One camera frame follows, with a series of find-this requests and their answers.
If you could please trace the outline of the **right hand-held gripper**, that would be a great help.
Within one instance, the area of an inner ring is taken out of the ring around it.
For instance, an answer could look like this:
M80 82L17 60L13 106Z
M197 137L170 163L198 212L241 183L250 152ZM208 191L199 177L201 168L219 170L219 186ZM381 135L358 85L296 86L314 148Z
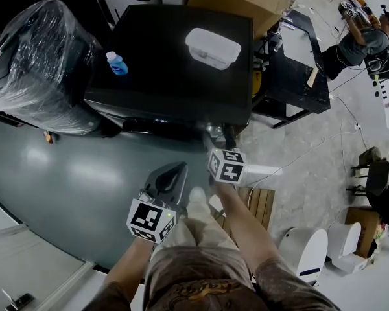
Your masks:
M232 126L224 125L225 148L235 148L236 140ZM215 148L210 134L203 133L202 141L209 161L207 168L216 182L238 185L246 170L246 156L241 152Z

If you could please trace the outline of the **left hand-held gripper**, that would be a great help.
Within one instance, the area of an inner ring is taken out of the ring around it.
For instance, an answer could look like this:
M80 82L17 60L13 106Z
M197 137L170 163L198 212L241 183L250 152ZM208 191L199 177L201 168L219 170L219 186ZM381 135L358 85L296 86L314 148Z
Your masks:
M141 189L130 206L126 225L131 234L151 242L166 238L183 213L187 175L188 165L183 161L166 164L149 175L148 190Z

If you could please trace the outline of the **black washing machine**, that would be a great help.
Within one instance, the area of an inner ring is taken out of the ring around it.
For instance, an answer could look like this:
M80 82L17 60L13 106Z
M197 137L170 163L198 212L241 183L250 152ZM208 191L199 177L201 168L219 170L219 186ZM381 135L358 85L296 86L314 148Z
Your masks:
M221 71L192 59L185 38L206 29L239 43L237 60ZM208 123L244 128L252 112L253 21L182 5L131 5L105 52L123 58L116 75L101 56L84 100L124 132L193 139Z

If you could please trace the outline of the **person's right forearm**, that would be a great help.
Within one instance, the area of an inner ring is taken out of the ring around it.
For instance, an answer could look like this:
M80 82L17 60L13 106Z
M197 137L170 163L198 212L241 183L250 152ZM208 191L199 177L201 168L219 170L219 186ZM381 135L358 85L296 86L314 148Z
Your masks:
M260 265L278 259L279 253L272 237L248 210L234 187L229 183L216 182L214 188L250 271L257 273Z

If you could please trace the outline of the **person's left forearm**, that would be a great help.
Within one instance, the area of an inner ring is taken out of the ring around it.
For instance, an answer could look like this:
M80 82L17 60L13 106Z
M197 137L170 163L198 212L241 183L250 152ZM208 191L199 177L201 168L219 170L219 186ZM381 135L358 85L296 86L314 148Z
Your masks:
M136 238L125 254L105 277L104 283L116 283L124 291L137 290L149 262L154 244L149 240Z

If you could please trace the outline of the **white power strip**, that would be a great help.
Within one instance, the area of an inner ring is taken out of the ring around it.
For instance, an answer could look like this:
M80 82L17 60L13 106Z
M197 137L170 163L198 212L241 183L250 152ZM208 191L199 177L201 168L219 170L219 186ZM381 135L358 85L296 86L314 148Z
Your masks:
M226 213L224 211L224 208L222 206L221 200L217 195L213 195L209 199L209 205L211 208L219 215L226 217Z

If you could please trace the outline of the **person's beige trousers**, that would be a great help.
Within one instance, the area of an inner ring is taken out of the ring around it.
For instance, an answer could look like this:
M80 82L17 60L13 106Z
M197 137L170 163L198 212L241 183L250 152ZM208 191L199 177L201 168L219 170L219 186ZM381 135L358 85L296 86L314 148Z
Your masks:
M212 217L209 206L202 202L190 203L187 212L188 217L179 219L155 248L149 268L204 262L207 266L248 273L240 250Z

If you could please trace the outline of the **yellow object under table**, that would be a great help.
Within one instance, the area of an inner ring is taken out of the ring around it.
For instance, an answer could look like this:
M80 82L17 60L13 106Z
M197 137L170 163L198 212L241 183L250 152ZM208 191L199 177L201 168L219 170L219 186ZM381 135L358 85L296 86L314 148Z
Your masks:
M260 91L262 83L262 70L253 71L253 82L252 82L252 98L255 98Z

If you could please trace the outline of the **white plastic container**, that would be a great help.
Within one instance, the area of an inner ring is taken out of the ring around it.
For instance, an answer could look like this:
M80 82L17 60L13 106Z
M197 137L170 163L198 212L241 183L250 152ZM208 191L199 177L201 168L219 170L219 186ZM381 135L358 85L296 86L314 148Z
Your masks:
M218 70L227 69L241 53L241 45L206 29L194 28L185 38L192 59Z

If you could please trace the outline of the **black table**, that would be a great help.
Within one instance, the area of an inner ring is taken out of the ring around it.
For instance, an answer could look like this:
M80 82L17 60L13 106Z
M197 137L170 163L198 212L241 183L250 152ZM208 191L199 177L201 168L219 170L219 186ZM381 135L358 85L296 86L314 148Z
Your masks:
M255 70L262 70L261 88L252 111L277 120L281 128L310 114L330 109L322 52L311 19L290 10L254 45ZM312 88L312 69L318 74Z

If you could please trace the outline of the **beige paper piece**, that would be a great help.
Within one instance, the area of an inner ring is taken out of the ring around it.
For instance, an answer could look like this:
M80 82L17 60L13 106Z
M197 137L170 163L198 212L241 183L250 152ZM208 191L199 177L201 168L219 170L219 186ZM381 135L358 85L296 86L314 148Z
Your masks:
M308 79L308 81L307 81L307 85L308 85L309 88L312 88L312 87L313 87L314 81L315 81L315 79L316 79L316 77L317 77L317 74L318 74L318 68L317 68L317 66L315 66L315 67L312 69L311 75L310 75L310 77L309 77L309 79Z

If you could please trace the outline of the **person's brown printed shirt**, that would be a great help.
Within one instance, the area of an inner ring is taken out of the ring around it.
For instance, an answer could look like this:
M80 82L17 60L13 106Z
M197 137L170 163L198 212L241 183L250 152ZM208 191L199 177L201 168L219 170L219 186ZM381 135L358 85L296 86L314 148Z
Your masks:
M340 311L278 258L261 263L255 281L235 249L165 248L150 261L143 311Z

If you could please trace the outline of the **blue detergent bottle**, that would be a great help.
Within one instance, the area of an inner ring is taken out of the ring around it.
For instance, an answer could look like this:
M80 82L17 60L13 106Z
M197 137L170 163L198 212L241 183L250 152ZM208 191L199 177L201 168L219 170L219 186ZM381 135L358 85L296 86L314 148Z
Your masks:
M113 51L106 53L106 59L110 65L112 71L119 76L126 75L128 73L128 67L123 62L123 58Z

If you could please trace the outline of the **white panel with black marks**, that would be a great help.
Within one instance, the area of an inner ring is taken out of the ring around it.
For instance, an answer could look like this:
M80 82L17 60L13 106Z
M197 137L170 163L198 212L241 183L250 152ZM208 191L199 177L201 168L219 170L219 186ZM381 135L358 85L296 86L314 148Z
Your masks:
M389 80L380 80L374 87L374 135L379 141L389 140Z

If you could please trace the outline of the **small cardboard box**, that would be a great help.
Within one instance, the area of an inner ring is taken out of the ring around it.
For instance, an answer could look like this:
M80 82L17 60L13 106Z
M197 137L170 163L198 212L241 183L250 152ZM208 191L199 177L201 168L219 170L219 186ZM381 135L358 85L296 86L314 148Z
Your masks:
M367 259L371 244L377 236L381 217L371 207L350 207L347 211L345 224L357 222L361 225L361 232L354 254Z

